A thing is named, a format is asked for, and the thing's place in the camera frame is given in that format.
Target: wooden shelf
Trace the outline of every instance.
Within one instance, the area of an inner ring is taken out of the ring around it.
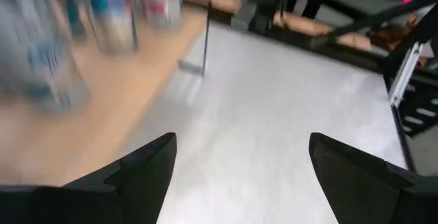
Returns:
[[[75,45],[91,96],[71,114],[44,116],[24,101],[0,103],[0,184],[61,186],[114,160],[205,28],[206,13],[185,9],[183,17],[183,27],[172,32],[138,21],[139,51],[132,55],[99,53],[91,34]]]

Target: can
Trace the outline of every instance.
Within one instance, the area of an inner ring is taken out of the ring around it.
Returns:
[[[40,110],[65,112],[87,99],[49,0],[0,0],[0,37],[8,83]]]
[[[137,49],[131,0],[89,0],[97,46],[103,53],[120,54]]]
[[[162,29],[178,28],[182,24],[181,0],[144,0],[148,23]]]
[[[79,16],[79,8],[75,0],[58,0],[70,25],[71,34],[74,39],[81,39],[85,36],[85,28]]]

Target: metal bracket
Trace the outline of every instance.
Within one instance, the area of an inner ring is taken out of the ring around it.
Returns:
[[[423,49],[423,44],[416,42],[404,57],[401,67],[398,69],[396,78],[394,79],[391,89],[389,90],[389,102],[394,107],[398,108],[403,100],[404,92],[411,79],[412,73],[417,65],[418,58]]]

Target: blue can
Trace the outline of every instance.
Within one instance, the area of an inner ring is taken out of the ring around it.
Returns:
[[[98,48],[120,54],[137,49],[131,0],[89,0],[89,14]]]

